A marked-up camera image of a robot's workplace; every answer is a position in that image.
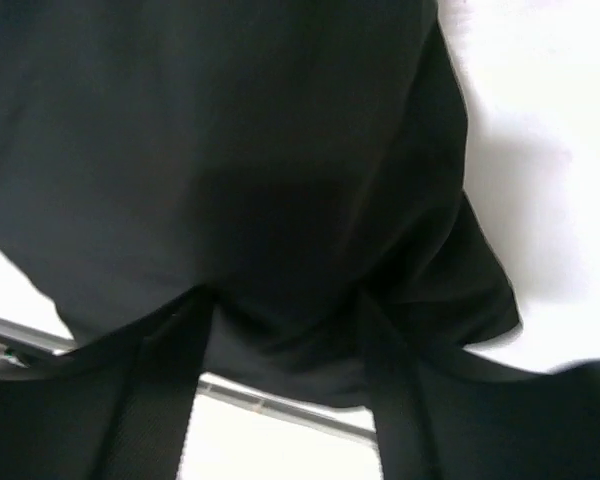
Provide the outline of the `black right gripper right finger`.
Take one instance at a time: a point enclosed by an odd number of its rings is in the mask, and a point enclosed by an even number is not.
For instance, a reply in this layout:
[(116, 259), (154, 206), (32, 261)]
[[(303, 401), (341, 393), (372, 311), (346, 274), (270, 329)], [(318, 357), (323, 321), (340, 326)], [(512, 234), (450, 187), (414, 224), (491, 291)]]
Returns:
[(600, 361), (537, 374), (356, 313), (385, 478), (600, 479)]

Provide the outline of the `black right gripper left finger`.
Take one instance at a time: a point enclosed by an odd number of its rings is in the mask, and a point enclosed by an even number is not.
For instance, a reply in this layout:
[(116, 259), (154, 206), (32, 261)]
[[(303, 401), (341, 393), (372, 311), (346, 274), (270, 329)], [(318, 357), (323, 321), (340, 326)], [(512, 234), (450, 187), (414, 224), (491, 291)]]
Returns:
[(174, 479), (210, 334), (195, 289), (62, 357), (0, 371), (0, 479)]

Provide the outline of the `black trousers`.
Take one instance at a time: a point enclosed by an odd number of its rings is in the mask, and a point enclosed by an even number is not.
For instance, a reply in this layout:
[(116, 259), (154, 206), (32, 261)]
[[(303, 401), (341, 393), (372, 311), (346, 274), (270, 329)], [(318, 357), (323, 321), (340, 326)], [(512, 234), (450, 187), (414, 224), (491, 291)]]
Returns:
[(0, 251), (79, 343), (205, 285), (209, 372), (350, 408), (360, 289), (513, 330), (466, 139), (433, 1), (0, 1)]

